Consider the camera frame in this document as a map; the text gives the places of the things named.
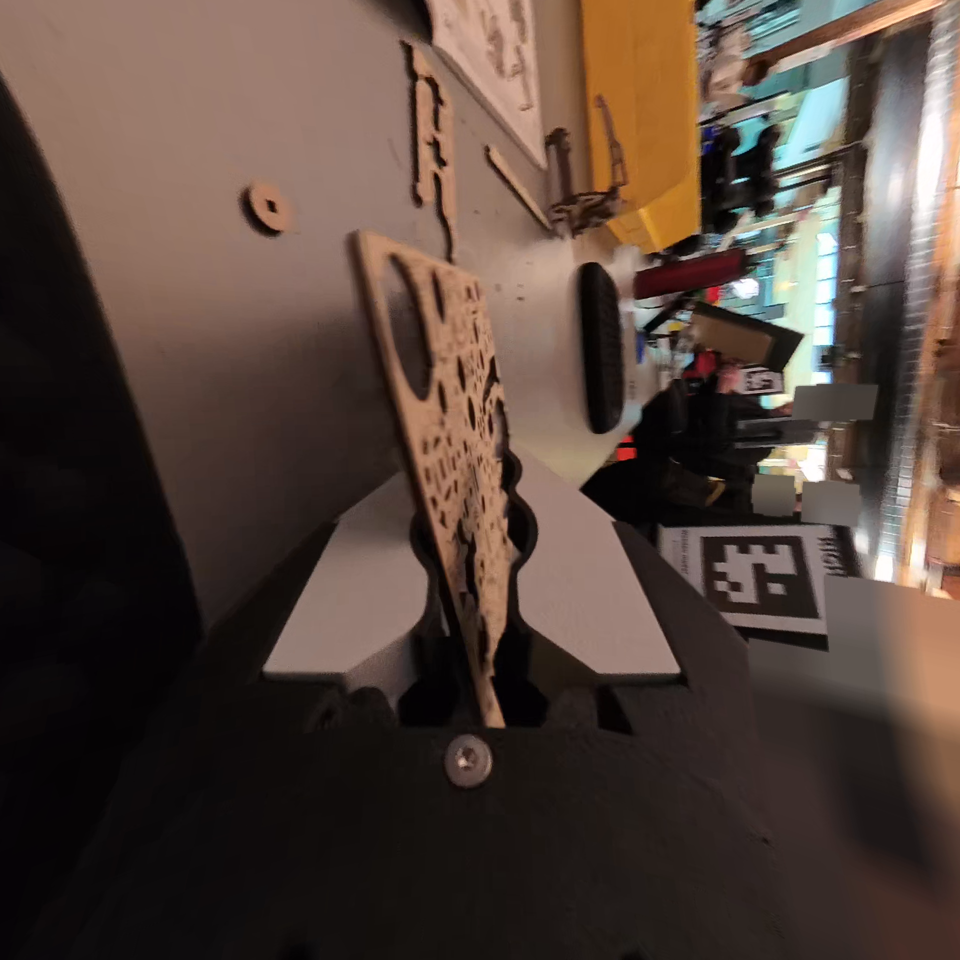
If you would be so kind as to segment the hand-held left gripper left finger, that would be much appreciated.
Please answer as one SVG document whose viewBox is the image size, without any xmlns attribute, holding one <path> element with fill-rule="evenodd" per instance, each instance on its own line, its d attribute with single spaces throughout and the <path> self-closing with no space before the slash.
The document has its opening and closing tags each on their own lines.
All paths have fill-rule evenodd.
<svg viewBox="0 0 960 960">
<path fill-rule="evenodd" d="M 447 622 L 417 556 L 414 503 L 393 474 L 345 511 L 262 668 L 275 682 L 319 682 L 401 698 L 420 678 L 423 643 Z"/>
</svg>

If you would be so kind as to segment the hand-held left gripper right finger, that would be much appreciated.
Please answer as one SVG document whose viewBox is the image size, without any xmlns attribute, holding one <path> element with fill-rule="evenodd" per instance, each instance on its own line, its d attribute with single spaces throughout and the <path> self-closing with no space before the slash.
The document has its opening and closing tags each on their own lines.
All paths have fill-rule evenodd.
<svg viewBox="0 0 960 960">
<path fill-rule="evenodd" d="M 681 668 L 613 518 L 522 448 L 513 493 L 533 517 L 516 575 L 534 685 L 671 683 Z"/>
</svg>

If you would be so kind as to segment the laser-cut wooden parts sheet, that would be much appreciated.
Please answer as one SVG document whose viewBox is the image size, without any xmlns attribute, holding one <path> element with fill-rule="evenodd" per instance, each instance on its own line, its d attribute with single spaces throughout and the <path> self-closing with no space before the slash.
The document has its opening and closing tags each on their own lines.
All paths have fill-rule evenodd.
<svg viewBox="0 0 960 960">
<path fill-rule="evenodd" d="M 507 468 L 507 403 L 486 295 L 475 275 L 379 233 L 356 231 L 351 246 L 451 631 L 463 642 L 484 725 L 503 729 L 495 659 L 522 551 L 509 532 L 516 481 Z M 424 390 L 414 388 L 402 364 L 391 277 L 408 293 L 425 342 Z"/>
</svg>

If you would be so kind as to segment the partly built wooden model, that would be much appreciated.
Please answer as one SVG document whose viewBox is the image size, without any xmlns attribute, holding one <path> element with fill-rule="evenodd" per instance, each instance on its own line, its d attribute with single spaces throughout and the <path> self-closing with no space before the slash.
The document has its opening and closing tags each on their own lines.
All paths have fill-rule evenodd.
<svg viewBox="0 0 960 960">
<path fill-rule="evenodd" d="M 610 163 L 610 183 L 605 190 L 574 192 L 570 167 L 570 134 L 562 126 L 552 129 L 544 138 L 547 155 L 553 155 L 558 173 L 560 197 L 547 211 L 549 226 L 557 232 L 565 228 L 571 237 L 605 225 L 616 218 L 623 206 L 621 191 L 629 185 L 625 154 L 620 144 L 613 116 L 602 94 L 594 98 L 601 115 Z"/>
</svg>

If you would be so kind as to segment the brown cardboard box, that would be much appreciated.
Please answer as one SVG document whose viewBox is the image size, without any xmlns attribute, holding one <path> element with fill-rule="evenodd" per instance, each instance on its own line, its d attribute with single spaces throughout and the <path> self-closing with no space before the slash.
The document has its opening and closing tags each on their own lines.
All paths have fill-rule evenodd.
<svg viewBox="0 0 960 960">
<path fill-rule="evenodd" d="M 778 374 L 805 338 L 792 328 L 703 302 L 693 306 L 689 327 L 698 349 Z"/>
</svg>

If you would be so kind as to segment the black oval textured pad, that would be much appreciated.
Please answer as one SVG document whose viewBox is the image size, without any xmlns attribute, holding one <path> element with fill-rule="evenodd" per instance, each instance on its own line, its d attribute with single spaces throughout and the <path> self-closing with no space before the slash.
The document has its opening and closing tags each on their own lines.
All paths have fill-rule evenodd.
<svg viewBox="0 0 960 960">
<path fill-rule="evenodd" d="M 626 402 L 618 288 L 600 263 L 590 261 L 579 267 L 577 296 L 587 418 L 591 431 L 602 435 L 618 426 Z"/>
</svg>

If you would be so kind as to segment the red cylinder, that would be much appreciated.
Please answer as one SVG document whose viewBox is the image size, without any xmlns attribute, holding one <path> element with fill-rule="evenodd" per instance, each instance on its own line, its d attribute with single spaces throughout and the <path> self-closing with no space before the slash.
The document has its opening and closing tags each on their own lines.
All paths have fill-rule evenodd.
<svg viewBox="0 0 960 960">
<path fill-rule="evenodd" d="M 751 269 L 748 251 L 741 247 L 663 262 L 638 271 L 632 295 L 638 301 L 688 294 L 743 279 Z"/>
</svg>

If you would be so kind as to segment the round wooden washer part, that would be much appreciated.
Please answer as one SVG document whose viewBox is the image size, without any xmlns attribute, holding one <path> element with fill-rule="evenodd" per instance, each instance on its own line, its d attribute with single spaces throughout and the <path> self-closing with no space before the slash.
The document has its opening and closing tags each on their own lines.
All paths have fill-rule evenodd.
<svg viewBox="0 0 960 960">
<path fill-rule="evenodd" d="M 241 207 L 247 221 L 260 234 L 278 237 L 296 229 L 292 202 L 270 181 L 253 179 L 247 183 L 241 193 Z"/>
</svg>

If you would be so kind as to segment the thin wooden stick part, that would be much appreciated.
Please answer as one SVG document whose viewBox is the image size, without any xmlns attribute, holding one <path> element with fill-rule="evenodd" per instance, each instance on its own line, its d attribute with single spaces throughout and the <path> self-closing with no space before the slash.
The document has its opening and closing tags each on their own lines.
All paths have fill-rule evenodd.
<svg viewBox="0 0 960 960">
<path fill-rule="evenodd" d="M 517 177 L 506 158 L 498 150 L 496 145 L 486 144 L 484 147 L 486 162 L 492 171 L 498 176 L 504 186 L 508 188 L 510 194 L 522 205 L 541 229 L 548 235 L 554 235 L 555 229 L 552 222 L 541 208 L 539 203 L 523 185 Z"/>
</svg>

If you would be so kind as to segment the long notched wooden part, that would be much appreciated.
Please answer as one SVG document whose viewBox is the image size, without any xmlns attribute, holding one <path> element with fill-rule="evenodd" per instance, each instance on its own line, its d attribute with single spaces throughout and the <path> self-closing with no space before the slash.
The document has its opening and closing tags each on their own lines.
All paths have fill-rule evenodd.
<svg viewBox="0 0 960 960">
<path fill-rule="evenodd" d="M 401 46 L 410 82 L 413 200 L 417 206 L 435 211 L 445 237 L 446 260 L 456 264 L 459 230 L 453 102 L 422 49 L 407 40 Z"/>
</svg>

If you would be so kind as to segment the yellow plastic bin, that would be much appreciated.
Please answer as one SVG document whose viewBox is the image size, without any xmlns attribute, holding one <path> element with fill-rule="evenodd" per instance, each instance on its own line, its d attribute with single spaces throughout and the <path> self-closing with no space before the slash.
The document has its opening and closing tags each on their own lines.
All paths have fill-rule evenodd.
<svg viewBox="0 0 960 960">
<path fill-rule="evenodd" d="M 611 183 L 602 96 L 627 183 L 616 240 L 652 255 L 701 231 L 700 94 L 692 1 L 582 1 L 592 187 Z"/>
</svg>

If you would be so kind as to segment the printed instruction sheet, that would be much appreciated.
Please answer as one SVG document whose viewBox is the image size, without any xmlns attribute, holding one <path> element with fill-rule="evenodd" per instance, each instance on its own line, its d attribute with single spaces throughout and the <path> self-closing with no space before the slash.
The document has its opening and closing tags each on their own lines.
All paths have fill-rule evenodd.
<svg viewBox="0 0 960 960">
<path fill-rule="evenodd" d="M 431 43 L 526 156 L 548 166 L 530 1 L 426 1 Z"/>
</svg>

